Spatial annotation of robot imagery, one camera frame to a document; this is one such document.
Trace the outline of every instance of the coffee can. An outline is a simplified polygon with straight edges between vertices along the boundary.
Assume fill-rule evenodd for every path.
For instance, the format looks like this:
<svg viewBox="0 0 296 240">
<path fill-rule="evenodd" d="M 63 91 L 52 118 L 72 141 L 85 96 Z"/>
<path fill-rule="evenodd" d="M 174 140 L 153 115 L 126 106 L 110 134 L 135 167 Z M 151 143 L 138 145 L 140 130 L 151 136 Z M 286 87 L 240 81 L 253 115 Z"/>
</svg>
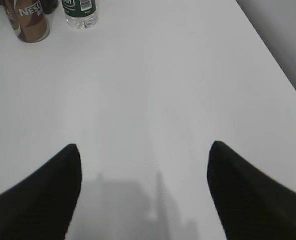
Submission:
<svg viewBox="0 0 296 240">
<path fill-rule="evenodd" d="M 48 36 L 50 27 L 40 0 L 2 0 L 1 3 L 21 41 L 35 43 Z"/>
</svg>

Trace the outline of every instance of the white surface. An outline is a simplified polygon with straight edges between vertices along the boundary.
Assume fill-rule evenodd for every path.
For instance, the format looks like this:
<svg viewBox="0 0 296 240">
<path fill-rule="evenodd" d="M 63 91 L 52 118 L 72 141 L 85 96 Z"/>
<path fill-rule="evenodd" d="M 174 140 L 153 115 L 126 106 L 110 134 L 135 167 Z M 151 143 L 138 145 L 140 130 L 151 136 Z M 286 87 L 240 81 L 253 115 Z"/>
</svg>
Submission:
<svg viewBox="0 0 296 240">
<path fill-rule="evenodd" d="M 296 89 L 296 0 L 237 0 Z"/>
<path fill-rule="evenodd" d="M 223 240 L 206 180 L 214 140 L 296 191 L 296 92 L 234 0 L 98 5 L 84 31 L 57 9 L 34 44 L 16 39 L 0 8 L 0 192 L 73 142 L 89 187 L 68 239 L 82 225 L 97 234 L 98 173 L 135 181 L 153 204 L 161 171 L 172 240 L 189 220 L 199 237 L 186 240 Z M 121 211 L 101 229 L 110 239 L 131 221 Z"/>
</svg>

